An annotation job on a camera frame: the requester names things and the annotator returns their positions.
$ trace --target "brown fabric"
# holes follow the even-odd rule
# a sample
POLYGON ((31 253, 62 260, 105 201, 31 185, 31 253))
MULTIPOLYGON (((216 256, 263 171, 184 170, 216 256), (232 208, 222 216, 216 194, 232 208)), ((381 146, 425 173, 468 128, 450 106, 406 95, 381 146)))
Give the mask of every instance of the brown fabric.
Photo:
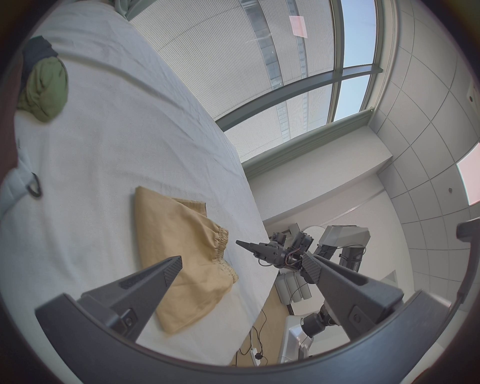
POLYGON ((175 333, 207 315, 238 280, 223 259, 228 231, 206 217, 205 203, 135 191, 135 225, 143 268, 182 256, 183 268, 156 314, 175 333))
POLYGON ((7 173, 18 165, 13 117, 17 109, 22 67, 23 56, 20 55, 0 94, 0 184, 7 173))

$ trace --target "olive green garment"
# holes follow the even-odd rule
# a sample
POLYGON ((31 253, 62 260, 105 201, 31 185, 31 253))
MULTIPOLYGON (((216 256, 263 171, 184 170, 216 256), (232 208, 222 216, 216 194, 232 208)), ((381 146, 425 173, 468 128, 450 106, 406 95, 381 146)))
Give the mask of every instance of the olive green garment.
POLYGON ((65 66, 60 59, 48 57, 33 67, 25 89, 20 93, 17 108, 47 122, 61 112, 67 102, 67 94, 68 75, 65 66))

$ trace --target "wooden floor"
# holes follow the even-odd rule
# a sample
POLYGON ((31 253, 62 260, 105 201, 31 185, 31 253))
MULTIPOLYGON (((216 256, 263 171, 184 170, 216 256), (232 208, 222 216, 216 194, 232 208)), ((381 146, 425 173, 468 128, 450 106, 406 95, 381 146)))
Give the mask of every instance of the wooden floor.
MULTIPOLYGON (((260 365, 266 365, 267 361, 268 365, 276 364, 278 353, 280 352, 280 345, 282 343, 285 318, 287 316, 287 307, 280 302, 280 298, 278 297, 275 286, 273 286, 265 302, 263 311, 260 312, 260 315, 253 325, 259 332, 260 340, 264 347, 263 355, 265 357, 261 360, 260 365)), ((253 328, 252 344, 253 347, 257 348, 257 350, 260 352, 261 347, 258 341, 257 332, 253 328)), ((250 355, 250 333, 246 335, 240 350, 237 351, 236 356, 233 356, 230 364, 236 364, 239 367, 254 366, 252 357, 250 355)))

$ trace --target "power strip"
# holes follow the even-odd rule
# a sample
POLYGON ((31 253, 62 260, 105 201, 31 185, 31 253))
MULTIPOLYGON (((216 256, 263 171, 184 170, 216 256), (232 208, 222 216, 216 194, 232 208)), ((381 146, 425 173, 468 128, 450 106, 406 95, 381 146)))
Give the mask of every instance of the power strip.
POLYGON ((255 366, 258 367, 258 366, 260 365, 260 360, 257 360, 257 359, 255 358, 255 355, 256 355, 257 353, 258 353, 257 348, 252 348, 252 349, 250 349, 250 354, 251 354, 251 356, 252 356, 253 363, 254 363, 255 366))

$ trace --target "white fabric sheet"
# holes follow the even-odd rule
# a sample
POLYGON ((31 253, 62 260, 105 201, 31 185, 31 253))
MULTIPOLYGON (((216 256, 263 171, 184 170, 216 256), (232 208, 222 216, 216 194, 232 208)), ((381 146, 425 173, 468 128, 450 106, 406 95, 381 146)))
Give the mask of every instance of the white fabric sheet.
POLYGON ((208 217, 230 232, 225 259, 240 279, 210 314, 177 335, 166 337, 153 316, 138 343, 228 364, 276 276, 235 244, 267 241, 235 148, 113 7, 61 6, 39 34, 65 63, 69 95, 50 123, 24 111, 15 116, 17 137, 43 188, 42 199, 24 196, 0 222, 0 291, 15 323, 60 379, 79 382, 34 308, 63 292, 79 298, 141 268, 132 203, 142 185, 206 202, 208 217))

